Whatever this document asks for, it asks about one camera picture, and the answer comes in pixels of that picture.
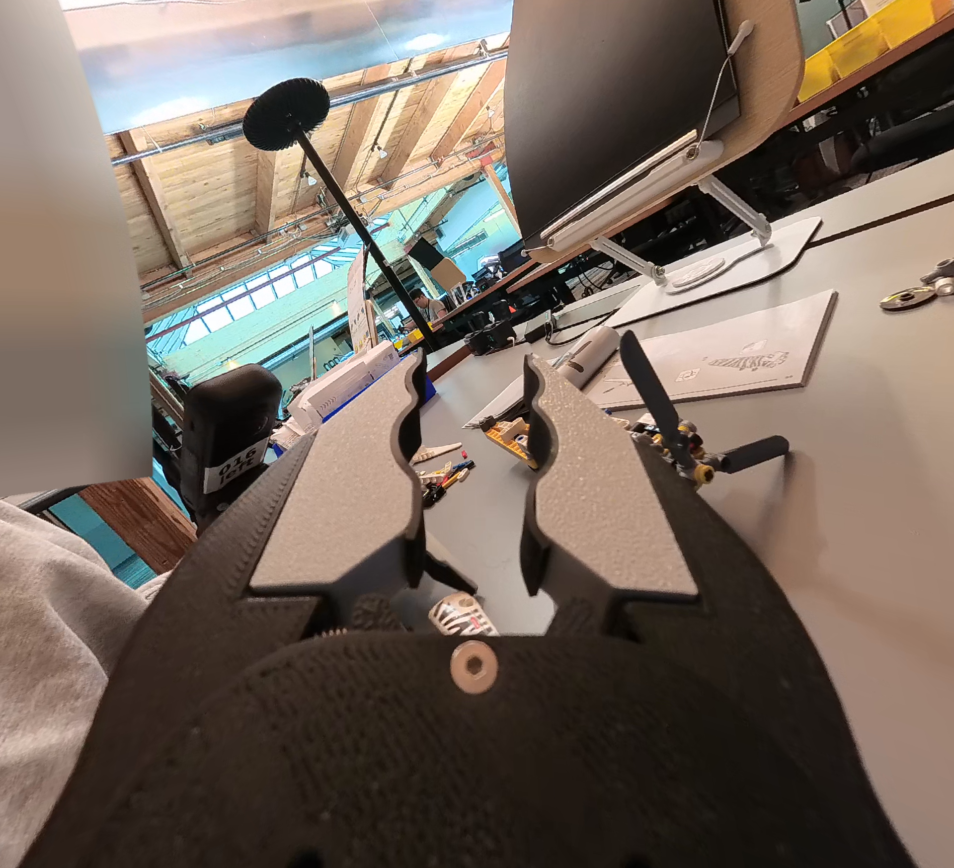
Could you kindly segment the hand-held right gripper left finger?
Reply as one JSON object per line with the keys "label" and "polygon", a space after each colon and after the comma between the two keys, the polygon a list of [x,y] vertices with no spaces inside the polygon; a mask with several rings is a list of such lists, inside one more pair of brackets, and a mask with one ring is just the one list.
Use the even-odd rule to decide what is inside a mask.
{"label": "hand-held right gripper left finger", "polygon": [[259,595],[392,597],[426,558],[410,459],[422,443],[426,358],[416,351],[317,432],[251,577]]}

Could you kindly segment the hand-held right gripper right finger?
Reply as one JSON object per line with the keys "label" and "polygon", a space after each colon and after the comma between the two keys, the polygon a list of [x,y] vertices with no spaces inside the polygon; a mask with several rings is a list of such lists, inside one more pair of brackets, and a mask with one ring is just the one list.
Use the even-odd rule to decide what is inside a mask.
{"label": "hand-held right gripper right finger", "polygon": [[531,596],[696,599],[698,586],[629,435],[545,360],[524,362],[520,569]]}

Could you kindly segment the zebra-striped lego piece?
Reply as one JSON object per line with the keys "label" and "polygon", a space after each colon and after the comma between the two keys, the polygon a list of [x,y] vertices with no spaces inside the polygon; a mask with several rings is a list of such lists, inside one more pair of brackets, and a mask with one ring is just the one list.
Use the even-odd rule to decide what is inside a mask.
{"label": "zebra-striped lego piece", "polygon": [[476,596],[466,592],[451,593],[438,600],[429,610],[429,622],[445,636],[499,636]]}

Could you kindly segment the cluster of small lego pieces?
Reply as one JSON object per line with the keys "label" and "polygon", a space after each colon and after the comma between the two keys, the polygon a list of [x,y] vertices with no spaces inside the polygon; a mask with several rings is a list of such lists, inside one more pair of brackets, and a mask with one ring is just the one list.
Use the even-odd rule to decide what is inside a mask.
{"label": "cluster of small lego pieces", "polygon": [[432,507],[443,500],[451,487],[468,478],[474,467],[473,460],[465,460],[456,465],[447,464],[441,469],[419,472],[423,507]]}

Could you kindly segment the yellow lego piece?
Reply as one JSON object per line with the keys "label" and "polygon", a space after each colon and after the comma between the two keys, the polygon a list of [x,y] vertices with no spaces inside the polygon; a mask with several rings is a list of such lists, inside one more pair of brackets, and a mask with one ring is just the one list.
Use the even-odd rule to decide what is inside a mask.
{"label": "yellow lego piece", "polygon": [[493,417],[486,417],[479,422],[479,429],[488,440],[503,448],[507,454],[528,468],[538,470],[538,463],[532,457],[529,446],[530,426],[524,418],[497,421]]}

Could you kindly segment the stack of white boxes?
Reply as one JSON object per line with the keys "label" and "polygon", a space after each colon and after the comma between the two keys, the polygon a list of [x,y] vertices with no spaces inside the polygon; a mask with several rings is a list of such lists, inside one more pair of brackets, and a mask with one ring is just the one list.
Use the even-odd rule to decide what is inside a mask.
{"label": "stack of white boxes", "polygon": [[318,428],[399,363],[390,341],[369,346],[307,383],[288,405],[289,420],[300,433]]}

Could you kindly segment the white cylinder tube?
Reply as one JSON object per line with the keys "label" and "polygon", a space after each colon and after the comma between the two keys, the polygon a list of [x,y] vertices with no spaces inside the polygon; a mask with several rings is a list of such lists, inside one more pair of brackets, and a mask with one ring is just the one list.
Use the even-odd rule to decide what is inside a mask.
{"label": "white cylinder tube", "polygon": [[605,325],[593,327],[554,362],[554,369],[572,386],[585,390],[600,368],[617,352],[619,340],[614,328]]}

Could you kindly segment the white yellow standing banner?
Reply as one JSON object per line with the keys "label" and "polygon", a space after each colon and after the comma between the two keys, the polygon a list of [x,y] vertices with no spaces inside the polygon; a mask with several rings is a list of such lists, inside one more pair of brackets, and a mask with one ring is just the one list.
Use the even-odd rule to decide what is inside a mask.
{"label": "white yellow standing banner", "polygon": [[346,308],[355,356],[379,342],[374,307],[365,294],[366,247],[362,247],[347,270]]}

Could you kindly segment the grey flat device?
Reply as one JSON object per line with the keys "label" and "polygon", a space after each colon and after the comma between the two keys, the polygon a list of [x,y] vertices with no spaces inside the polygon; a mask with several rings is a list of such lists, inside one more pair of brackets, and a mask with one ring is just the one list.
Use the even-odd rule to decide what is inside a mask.
{"label": "grey flat device", "polygon": [[514,326],[515,335],[518,340],[526,342],[531,342],[540,329],[544,329],[543,337],[551,335],[563,339],[577,335],[581,329],[585,330],[610,317],[647,283],[648,279],[644,277],[622,281],[566,307],[544,312]]}

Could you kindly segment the small black device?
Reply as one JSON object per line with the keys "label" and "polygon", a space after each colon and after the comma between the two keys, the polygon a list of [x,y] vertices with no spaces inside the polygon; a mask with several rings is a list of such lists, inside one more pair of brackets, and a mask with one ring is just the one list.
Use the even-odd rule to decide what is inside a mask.
{"label": "small black device", "polygon": [[518,339],[507,320],[497,320],[466,335],[465,346],[474,357],[483,357],[514,346]]}

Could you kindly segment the white instruction booklet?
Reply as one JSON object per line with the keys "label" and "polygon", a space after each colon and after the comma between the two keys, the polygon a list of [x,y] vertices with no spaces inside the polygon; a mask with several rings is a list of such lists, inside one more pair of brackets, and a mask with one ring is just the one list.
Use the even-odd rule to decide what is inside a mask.
{"label": "white instruction booklet", "polygon": [[675,404],[802,387],[838,296],[828,290],[640,344]]}

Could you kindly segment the person's grey sweatshirt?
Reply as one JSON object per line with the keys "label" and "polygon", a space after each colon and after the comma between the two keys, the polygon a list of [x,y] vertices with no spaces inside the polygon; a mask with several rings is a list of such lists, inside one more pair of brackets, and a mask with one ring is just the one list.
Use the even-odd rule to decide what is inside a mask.
{"label": "person's grey sweatshirt", "polygon": [[113,668],[167,577],[131,588],[86,541],[2,501],[2,866],[19,864],[51,814]]}

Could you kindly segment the black disc lamp on pole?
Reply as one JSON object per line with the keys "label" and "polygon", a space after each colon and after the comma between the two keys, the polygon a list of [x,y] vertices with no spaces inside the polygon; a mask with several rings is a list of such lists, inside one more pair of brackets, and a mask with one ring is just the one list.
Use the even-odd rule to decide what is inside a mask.
{"label": "black disc lamp on pole", "polygon": [[330,95],[317,80],[294,78],[270,87],[250,105],[245,112],[242,131],[246,140],[262,152],[278,152],[298,144],[304,156],[316,170],[328,194],[340,207],[347,222],[354,228],[364,243],[365,249],[384,274],[399,303],[410,314],[414,325],[421,331],[423,343],[432,352],[438,343],[431,327],[417,307],[399,276],[389,265],[371,232],[341,189],[320,155],[311,143],[310,135],[326,120],[330,111]]}

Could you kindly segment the silver laptop stand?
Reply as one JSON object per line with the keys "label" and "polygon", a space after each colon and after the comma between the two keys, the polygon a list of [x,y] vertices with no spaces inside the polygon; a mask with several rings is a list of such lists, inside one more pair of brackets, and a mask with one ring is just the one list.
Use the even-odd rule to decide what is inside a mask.
{"label": "silver laptop stand", "polygon": [[[697,131],[690,131],[542,230],[543,245],[555,254],[583,243],[646,280],[611,318],[611,326],[660,316],[768,280],[792,267],[804,252],[821,218],[805,218],[785,226],[771,224],[716,177],[714,169],[723,153],[720,140],[699,139]],[[688,185],[741,220],[748,236],[669,266],[632,254],[609,239],[610,230],[631,214],[662,202]]]}

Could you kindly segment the black office chair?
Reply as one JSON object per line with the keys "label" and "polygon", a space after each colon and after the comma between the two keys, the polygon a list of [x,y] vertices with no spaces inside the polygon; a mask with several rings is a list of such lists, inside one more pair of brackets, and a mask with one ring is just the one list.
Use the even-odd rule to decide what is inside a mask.
{"label": "black office chair", "polygon": [[853,173],[873,173],[912,160],[923,161],[953,149],[953,107],[931,111],[892,127],[859,146]]}

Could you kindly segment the yellow plastic bin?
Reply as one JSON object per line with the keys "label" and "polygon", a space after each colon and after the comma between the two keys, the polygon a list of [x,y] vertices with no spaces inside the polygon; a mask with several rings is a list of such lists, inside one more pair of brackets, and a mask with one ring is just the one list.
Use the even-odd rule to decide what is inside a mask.
{"label": "yellow plastic bin", "polygon": [[934,27],[952,12],[953,0],[893,0],[873,15],[890,50]]}
{"label": "yellow plastic bin", "polygon": [[889,50],[888,41],[875,16],[866,18],[826,48],[838,79],[858,72]]}
{"label": "yellow plastic bin", "polygon": [[797,103],[805,103],[812,97],[834,86],[841,75],[826,47],[809,56],[805,61],[804,76],[797,94]]}

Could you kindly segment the black laptop on stand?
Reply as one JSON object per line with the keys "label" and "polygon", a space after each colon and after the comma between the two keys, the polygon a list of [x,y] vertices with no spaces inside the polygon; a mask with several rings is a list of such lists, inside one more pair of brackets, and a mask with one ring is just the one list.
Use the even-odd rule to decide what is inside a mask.
{"label": "black laptop on stand", "polygon": [[[733,60],[739,88],[740,115],[708,138],[724,144],[717,171],[755,149],[792,110],[802,81],[804,57],[794,0],[722,0],[732,39]],[[631,214],[610,234],[650,214],[651,205]],[[527,249],[530,257],[553,262],[560,254],[546,247]]]}

